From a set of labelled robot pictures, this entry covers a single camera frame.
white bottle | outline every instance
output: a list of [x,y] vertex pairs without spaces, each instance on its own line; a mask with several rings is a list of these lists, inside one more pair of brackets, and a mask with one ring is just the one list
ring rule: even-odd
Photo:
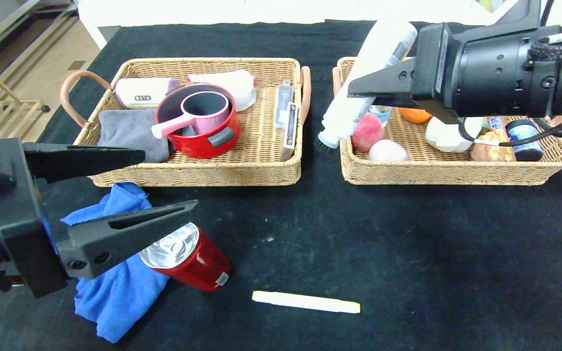
[[382,16],[366,36],[353,69],[322,118],[325,127],[318,134],[322,144],[336,149],[340,140],[350,138],[357,124],[374,102],[374,97],[348,97],[348,84],[356,78],[397,64],[409,53],[418,32],[395,14]]

red pot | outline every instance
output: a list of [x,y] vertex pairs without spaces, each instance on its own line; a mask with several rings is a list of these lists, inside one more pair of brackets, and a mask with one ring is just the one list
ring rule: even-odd
[[188,127],[174,131],[167,136],[170,143],[186,156],[193,158],[212,158],[226,153],[234,147],[240,137],[240,122],[236,111],[236,101],[225,89],[212,84],[192,84],[183,86],[166,95],[156,109],[156,123],[179,117],[184,98],[200,91],[215,91],[227,96],[229,117],[216,129],[205,134],[189,135]]

gray towel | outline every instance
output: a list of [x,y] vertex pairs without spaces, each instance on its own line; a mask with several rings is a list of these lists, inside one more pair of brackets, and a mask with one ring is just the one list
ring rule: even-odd
[[131,147],[147,153],[144,162],[163,162],[169,156],[168,140],[151,134],[156,123],[155,109],[108,110],[99,114],[101,137],[99,146]]

orange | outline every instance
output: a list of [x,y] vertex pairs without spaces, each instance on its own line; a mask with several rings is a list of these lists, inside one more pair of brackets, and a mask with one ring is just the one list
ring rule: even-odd
[[406,109],[404,107],[397,107],[400,116],[412,123],[426,123],[433,115],[421,109]]

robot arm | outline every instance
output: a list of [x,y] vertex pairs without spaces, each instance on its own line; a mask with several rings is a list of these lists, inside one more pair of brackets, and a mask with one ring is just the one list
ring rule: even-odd
[[114,215],[51,236],[36,179],[56,182],[143,162],[141,150],[120,147],[22,144],[0,140],[0,291],[27,285],[35,297],[94,278],[192,220],[197,202]]
[[[562,29],[540,27],[540,8],[520,0],[496,24],[455,35],[445,23],[423,27],[415,58],[350,82],[348,95],[425,109],[447,124],[525,115],[550,130],[542,118],[562,115]],[[549,134],[562,136],[562,124]]]

